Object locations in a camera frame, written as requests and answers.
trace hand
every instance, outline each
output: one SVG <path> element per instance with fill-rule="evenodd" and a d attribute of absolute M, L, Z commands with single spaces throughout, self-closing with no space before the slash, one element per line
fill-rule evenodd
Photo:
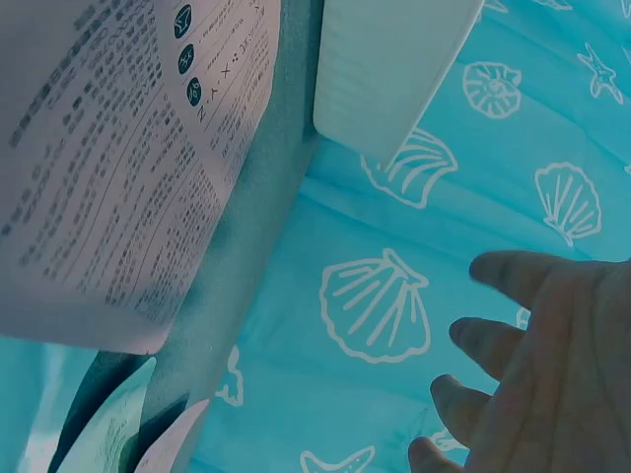
<path fill-rule="evenodd" d="M 489 253 L 471 277 L 531 310 L 527 331 L 483 319 L 450 335 L 500 381 L 493 396 L 437 378 L 446 427 L 470 447 L 467 473 L 631 472 L 631 263 Z M 459 473 L 427 439 L 412 473 Z"/>

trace paper page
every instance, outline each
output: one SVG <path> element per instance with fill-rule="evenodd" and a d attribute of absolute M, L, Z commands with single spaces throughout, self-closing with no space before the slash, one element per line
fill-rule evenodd
<path fill-rule="evenodd" d="M 207 407 L 208 399 L 182 412 L 145 452 L 134 473 L 170 473 L 188 433 Z"/>
<path fill-rule="evenodd" d="M 147 385 L 156 367 L 151 358 L 99 408 L 61 462 L 57 473 L 118 473 L 127 442 L 138 434 Z"/>
<path fill-rule="evenodd" d="M 269 101 L 279 16 L 280 0 L 3 5 L 0 332 L 160 349 Z"/>

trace icon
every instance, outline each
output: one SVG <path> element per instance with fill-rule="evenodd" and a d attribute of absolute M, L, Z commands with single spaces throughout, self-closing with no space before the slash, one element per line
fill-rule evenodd
<path fill-rule="evenodd" d="M 215 396 L 221 397 L 224 401 L 233 407 L 240 407 L 244 405 L 244 375 L 241 370 L 237 368 L 237 362 L 239 361 L 239 348 L 235 345 L 233 351 L 228 357 L 228 375 L 230 381 L 226 382 L 220 391 L 215 393 Z M 235 382 L 234 393 L 231 394 L 232 380 Z"/>
<path fill-rule="evenodd" d="M 543 5 L 544 7 L 550 7 L 554 10 L 573 10 L 572 5 L 570 5 L 566 0 L 534 0 L 539 5 Z"/>
<path fill-rule="evenodd" d="M 175 39 L 180 39 L 186 34 L 192 23 L 192 9 L 190 5 L 184 5 L 175 16 L 174 30 Z"/>
<path fill-rule="evenodd" d="M 464 68 L 462 87 L 469 104 L 493 119 L 520 109 L 522 72 L 499 62 L 474 62 Z"/>
<path fill-rule="evenodd" d="M 613 82 L 616 77 L 616 72 L 600 60 L 592 48 L 592 45 L 588 42 L 585 43 L 585 49 L 588 51 L 589 56 L 577 54 L 577 57 L 594 73 L 592 82 L 590 83 L 590 93 L 592 94 L 592 97 L 597 99 L 600 96 L 602 89 L 608 89 L 613 95 L 615 101 L 623 104 L 624 98 L 622 97 L 622 93 Z"/>
<path fill-rule="evenodd" d="M 443 175 L 457 170 L 456 158 L 447 145 L 419 128 L 389 165 L 363 156 L 360 160 L 375 188 L 417 209 L 427 207 L 430 192 Z"/>
<path fill-rule="evenodd" d="M 419 290 L 429 284 L 389 248 L 381 258 L 328 266 L 319 292 L 328 335 L 372 364 L 424 354 L 431 338 Z"/>
<path fill-rule="evenodd" d="M 581 168 L 553 163 L 539 169 L 534 182 L 546 214 L 543 222 L 557 231 L 568 246 L 574 246 L 575 239 L 600 232 L 598 194 Z"/>
<path fill-rule="evenodd" d="M 186 87 L 186 96 L 188 97 L 188 102 L 192 106 L 196 106 L 199 101 L 201 101 L 201 84 L 199 84 L 199 79 L 193 77 L 188 83 L 188 87 Z"/>
<path fill-rule="evenodd" d="M 373 461 L 375 457 L 375 447 L 368 446 L 345 460 L 337 463 L 324 463 L 308 450 L 300 454 L 300 464 L 303 467 L 303 473 L 321 473 L 323 471 L 337 473 L 362 473 L 364 469 Z"/>
<path fill-rule="evenodd" d="M 179 60 L 177 61 L 177 70 L 180 74 L 184 74 L 190 68 L 194 58 L 195 50 L 193 49 L 193 45 L 189 44 L 182 50 L 179 55 Z"/>

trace blue fabric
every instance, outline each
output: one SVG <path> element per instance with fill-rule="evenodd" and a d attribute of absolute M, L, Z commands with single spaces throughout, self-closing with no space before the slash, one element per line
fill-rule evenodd
<path fill-rule="evenodd" d="M 215 399 L 189 471 L 404 472 L 418 436 L 463 462 L 429 384 L 495 383 L 448 328 L 527 321 L 469 261 L 629 257 L 628 2 L 487 3 L 394 166 L 321 144 L 225 375 L 243 405 Z"/>

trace paper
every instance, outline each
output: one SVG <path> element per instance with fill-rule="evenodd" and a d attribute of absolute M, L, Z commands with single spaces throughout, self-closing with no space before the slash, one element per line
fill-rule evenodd
<path fill-rule="evenodd" d="M 156 367 L 151 358 L 99 408 L 61 462 L 57 473 L 118 473 L 125 444 L 140 429 L 147 385 Z"/>
<path fill-rule="evenodd" d="M 145 452 L 134 473 L 171 473 L 186 436 L 207 407 L 208 399 L 199 401 L 181 413 Z"/>
<path fill-rule="evenodd" d="M 0 332 L 160 349 L 269 101 L 279 17 L 280 0 L 3 5 Z"/>

